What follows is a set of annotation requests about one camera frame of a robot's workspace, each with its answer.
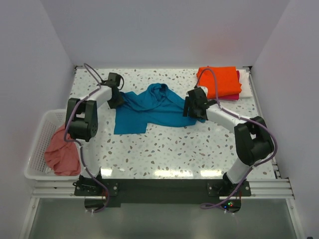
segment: white wall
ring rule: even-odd
[[[291,0],[253,78],[308,236],[319,238],[319,1]]]
[[[0,7],[0,238],[18,238],[30,193],[23,169],[42,114],[64,107],[73,65],[39,0]]]
[[[42,0],[73,63],[252,65],[289,0]]]

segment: table surface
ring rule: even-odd
[[[193,89],[197,69],[97,69],[101,77],[109,72],[125,79],[123,92],[139,94],[152,83],[165,83],[182,98]],[[85,69],[78,69],[70,97],[82,97],[96,88]],[[237,113],[258,114],[254,98],[221,104]],[[98,109],[99,128],[94,140],[103,178],[222,178],[237,155],[234,134],[214,122],[197,122],[187,127],[165,127],[149,123],[144,134],[114,135],[115,110],[103,104]],[[274,179],[271,162],[255,168],[248,179]]]

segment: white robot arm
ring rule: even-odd
[[[238,158],[223,175],[223,185],[218,189],[221,194],[228,195],[241,180],[245,179],[245,175],[253,165],[274,151],[274,144],[263,118],[249,119],[223,108],[216,100],[208,101],[201,87],[188,91],[183,115],[215,122],[235,134]]]
[[[81,175],[86,178],[90,178],[90,175],[87,170],[85,170],[85,167],[89,169],[93,176],[97,176],[100,171],[98,162],[92,160],[95,158],[95,141],[93,137],[98,130],[97,109],[105,102],[109,104],[111,109],[124,103],[123,97],[118,89],[121,78],[122,76],[119,74],[110,73],[106,81],[99,83],[97,89],[93,91],[93,94],[90,93],[79,99],[70,98],[68,101],[65,125],[68,124],[76,104],[82,101],[80,105],[78,105],[73,119],[69,124],[68,133],[73,140],[80,142],[80,144],[78,144],[78,153],[79,155],[82,153],[83,158],[87,159],[85,166],[83,165],[83,161],[80,160]]]

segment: stack of folded clothes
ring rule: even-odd
[[[252,97],[249,86],[249,73],[246,70],[236,70],[234,66],[200,67],[197,72],[197,86],[203,86],[208,89],[207,97],[209,99],[216,97],[215,82],[212,73],[208,70],[204,71],[199,79],[201,72],[205,68],[210,68],[215,73],[219,99],[236,101],[239,98]]]

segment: white plastic basket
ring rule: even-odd
[[[28,164],[24,170],[26,178],[49,181],[76,180],[79,178],[79,176],[55,175],[44,160],[44,152],[48,148],[53,134],[65,123],[65,114],[66,109],[52,110],[44,114],[32,144]]]

